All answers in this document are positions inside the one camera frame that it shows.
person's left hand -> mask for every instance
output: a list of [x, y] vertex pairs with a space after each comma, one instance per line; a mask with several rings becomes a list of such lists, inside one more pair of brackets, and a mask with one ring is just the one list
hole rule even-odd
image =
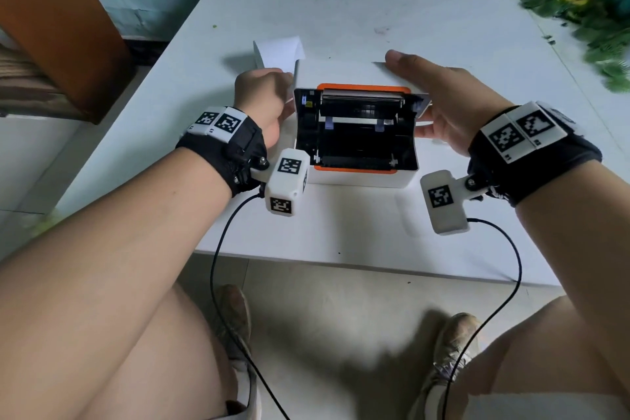
[[234, 107], [245, 112], [263, 131], [267, 148], [280, 137], [280, 122], [295, 111], [288, 90], [293, 75], [279, 68], [262, 68], [244, 72], [234, 82]]

white sock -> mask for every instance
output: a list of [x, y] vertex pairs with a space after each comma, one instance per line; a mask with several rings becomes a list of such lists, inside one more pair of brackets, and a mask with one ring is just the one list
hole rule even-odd
[[232, 360], [232, 369], [236, 374], [236, 381], [238, 382], [238, 393], [236, 394], [236, 401], [242, 406], [247, 407], [249, 403], [249, 372], [247, 371], [247, 363], [241, 360]]
[[425, 402], [425, 420], [437, 420], [438, 417], [442, 418], [442, 413], [438, 412], [440, 407], [440, 400], [446, 390], [446, 385], [434, 385], [427, 394], [427, 401]]

person's left arm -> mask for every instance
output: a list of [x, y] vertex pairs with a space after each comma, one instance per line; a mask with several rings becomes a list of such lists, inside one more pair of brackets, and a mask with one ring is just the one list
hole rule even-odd
[[[235, 106], [268, 146], [290, 82], [278, 69], [236, 81]], [[0, 264], [0, 417], [77, 416], [230, 198], [209, 163], [178, 148]]]

person's right arm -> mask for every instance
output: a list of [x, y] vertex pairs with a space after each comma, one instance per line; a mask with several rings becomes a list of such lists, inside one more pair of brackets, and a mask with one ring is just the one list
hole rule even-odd
[[[423, 117], [433, 123], [416, 136], [443, 139], [458, 153], [468, 154], [478, 130], [512, 105], [466, 70], [394, 51], [386, 62], [433, 100]], [[630, 390], [630, 185], [589, 161], [527, 196], [516, 214]]]

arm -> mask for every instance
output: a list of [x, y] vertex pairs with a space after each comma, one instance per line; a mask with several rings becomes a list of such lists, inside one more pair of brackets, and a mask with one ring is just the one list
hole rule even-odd
[[[437, 137], [468, 154], [473, 137], [512, 105], [461, 68], [390, 51], [390, 70], [426, 89], [432, 124], [418, 137]], [[630, 390], [630, 185], [589, 161], [525, 198], [516, 214], [592, 329], [594, 344]]]
[[[290, 75], [241, 75], [236, 106], [279, 136]], [[78, 415], [144, 331], [231, 192], [178, 148], [0, 266], [0, 412]]]

